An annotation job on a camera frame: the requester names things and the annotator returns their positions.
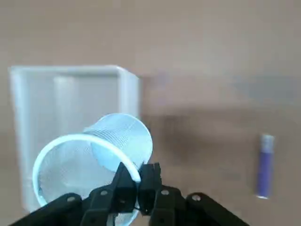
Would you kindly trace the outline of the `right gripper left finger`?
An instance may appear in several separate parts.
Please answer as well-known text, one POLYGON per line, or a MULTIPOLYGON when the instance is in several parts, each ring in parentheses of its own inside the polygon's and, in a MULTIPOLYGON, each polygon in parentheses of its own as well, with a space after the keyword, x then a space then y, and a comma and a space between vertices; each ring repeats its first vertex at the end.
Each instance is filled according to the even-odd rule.
POLYGON ((113 226, 120 213, 135 208, 136 183, 123 163, 113 181, 94 189, 86 199, 67 193, 13 223, 15 226, 113 226))

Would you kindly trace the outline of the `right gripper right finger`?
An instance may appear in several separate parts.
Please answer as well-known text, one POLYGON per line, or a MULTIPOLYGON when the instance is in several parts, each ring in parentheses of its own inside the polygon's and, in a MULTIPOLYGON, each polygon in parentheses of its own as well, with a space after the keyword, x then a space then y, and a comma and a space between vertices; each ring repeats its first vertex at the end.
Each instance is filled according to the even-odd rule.
POLYGON ((150 226, 245 226, 247 223, 201 192, 183 197, 178 188, 165 186, 158 163, 140 168, 140 212, 150 226))

